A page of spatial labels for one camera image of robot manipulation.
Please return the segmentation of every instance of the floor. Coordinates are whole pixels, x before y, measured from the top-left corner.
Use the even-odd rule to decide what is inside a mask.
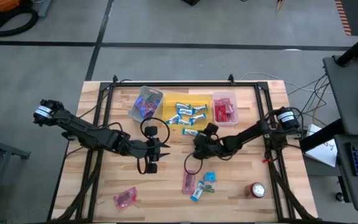
[[[358,41],[345,35],[334,0],[285,1],[280,12],[275,8],[273,0],[202,0],[195,7],[180,0],[63,0],[31,30],[0,38],[0,141],[32,152],[28,161],[9,164],[0,220],[41,222],[48,215],[67,142],[59,128],[32,123],[41,99],[62,101],[75,112],[84,80],[113,75],[225,80],[262,72],[302,86],[324,75],[324,57]],[[26,19],[18,16],[4,28]],[[272,78],[251,73],[244,79]],[[295,89],[287,85],[288,92]],[[291,94],[291,106],[302,108],[310,94]],[[339,115],[332,94],[324,100],[316,117],[330,123]],[[358,222],[351,204],[335,201],[336,181],[310,176],[319,217]]]

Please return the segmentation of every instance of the black metal frame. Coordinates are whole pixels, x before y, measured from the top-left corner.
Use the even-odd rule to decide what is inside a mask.
[[[102,107],[101,105],[102,105],[103,94],[106,90],[108,91],[108,98],[107,98],[107,102],[106,102],[106,109],[104,112],[103,125],[107,125],[109,122],[108,119],[109,119],[109,112],[110,112],[110,107],[111,107],[111,102],[112,102],[112,93],[113,93],[115,87],[134,87],[134,86],[140,87],[140,86],[144,86],[144,85],[147,85],[150,87],[153,87],[153,86],[227,86],[227,87],[243,86],[243,87],[252,87],[255,90],[255,97],[256,97],[256,101],[257,101],[257,105],[258,105],[258,111],[259,111],[260,118],[263,119],[264,114],[265,114],[264,108],[263,108],[263,103],[262,103],[262,97],[260,94],[261,91],[263,91],[265,94],[267,110],[268,111],[273,110],[272,102],[270,99],[269,86],[268,86],[267,82],[237,82],[236,83],[233,79],[233,76],[230,75],[228,81],[221,81],[221,82],[122,82],[122,83],[120,83],[117,81],[117,77],[114,76],[113,82],[107,82],[107,83],[102,82],[100,84],[98,100],[96,102],[97,107],[95,109],[93,124],[98,125],[100,111],[101,111],[101,107]],[[268,139],[265,136],[264,136],[264,141],[265,141],[265,150],[266,150],[268,156],[271,156],[272,150],[268,147],[268,144],[267,144]],[[96,205],[96,195],[97,195],[97,191],[98,191],[99,175],[100,175],[100,170],[101,170],[101,162],[102,162],[102,158],[103,158],[103,150],[98,149],[96,164],[95,164],[94,170],[92,172],[92,174],[94,174],[95,176],[93,176],[91,174],[91,176],[92,176],[92,179],[91,179],[89,176],[90,176],[90,168],[91,168],[91,161],[92,161],[93,153],[94,152],[92,150],[88,150],[88,153],[86,155],[83,180],[81,183],[81,191],[75,199],[75,200],[78,200],[78,196],[81,194],[80,202],[77,203],[76,207],[75,207],[76,208],[75,219],[74,220],[65,220],[65,221],[59,222],[59,223],[91,223],[93,221],[94,208]],[[277,152],[277,156],[278,156],[278,166],[280,168],[280,174],[281,174],[283,180],[285,181],[285,183],[288,184],[288,177],[287,177],[287,172],[285,170],[285,164],[284,164],[282,153],[280,151]],[[60,176],[63,171],[63,166],[64,166],[64,161],[62,164],[62,169],[60,171]],[[274,201],[275,201],[277,220],[278,221],[285,220],[287,218],[285,218],[284,214],[283,214],[282,204],[280,201],[280,193],[278,191],[278,184],[277,184],[276,180],[272,177],[271,167],[269,167],[269,172],[270,172],[270,180],[272,183],[272,191],[273,191],[273,197],[274,197]],[[82,218],[84,197],[85,197],[86,192],[90,188],[90,181],[91,181],[91,185],[93,187],[92,187],[92,191],[91,191],[91,197],[89,200],[88,215],[86,218]],[[50,207],[48,221],[51,221],[50,219],[51,219],[53,208],[55,205],[55,199],[57,196],[57,190],[58,190],[59,183],[60,183],[60,179],[59,179],[58,184],[55,189],[55,195],[53,197],[53,201],[52,201],[52,204]],[[295,220],[296,217],[295,217],[294,208],[293,208],[291,202],[287,198],[286,198],[286,203],[287,203],[287,207],[288,207],[288,211],[289,211],[288,212],[289,219]]]

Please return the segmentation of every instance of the yellow container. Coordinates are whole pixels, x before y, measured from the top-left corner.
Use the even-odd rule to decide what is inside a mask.
[[[185,103],[190,104],[191,107],[204,106],[208,107],[206,111],[200,111],[193,116],[201,115],[205,113],[206,119],[199,120],[194,123],[194,125],[183,125],[183,124],[170,124],[170,128],[188,128],[194,130],[203,131],[206,128],[207,124],[212,121],[212,96],[211,95],[189,95],[189,94],[177,94],[177,93],[167,93],[163,98],[163,110],[162,110],[162,119],[168,121],[170,118],[178,114],[178,108],[176,103]],[[189,121],[191,116],[182,114],[182,119]]]

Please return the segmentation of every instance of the black floor stripe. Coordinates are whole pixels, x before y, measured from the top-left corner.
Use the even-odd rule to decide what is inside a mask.
[[[95,42],[43,42],[43,41],[0,41],[0,45],[10,46],[51,46],[51,47],[94,47]]]
[[[96,41],[96,46],[93,49],[91,61],[89,62],[88,71],[86,72],[85,81],[92,80],[94,67],[96,65],[96,61],[98,59],[98,55],[99,55],[101,43],[103,41],[104,33],[106,32],[106,27],[109,22],[109,17],[110,17],[110,12],[111,12],[113,2],[114,2],[114,0],[109,0],[109,2],[107,3],[106,11],[104,12],[104,16],[103,16],[103,21],[100,26],[98,39]]]
[[[237,50],[317,50],[346,51],[351,46],[297,46],[297,45],[244,45],[244,44],[161,44],[161,43],[102,43],[102,47],[151,48],[151,49],[237,49]]]

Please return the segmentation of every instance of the black hose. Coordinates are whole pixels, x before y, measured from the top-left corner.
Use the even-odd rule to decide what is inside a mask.
[[[16,34],[21,34],[31,29],[31,27],[33,27],[35,23],[37,23],[38,21],[38,13],[33,9],[19,9],[15,13],[8,14],[5,20],[8,21],[9,19],[12,19],[13,17],[19,14],[25,14],[25,13],[31,14],[31,19],[26,24],[15,29],[0,31],[0,37],[8,37]]]

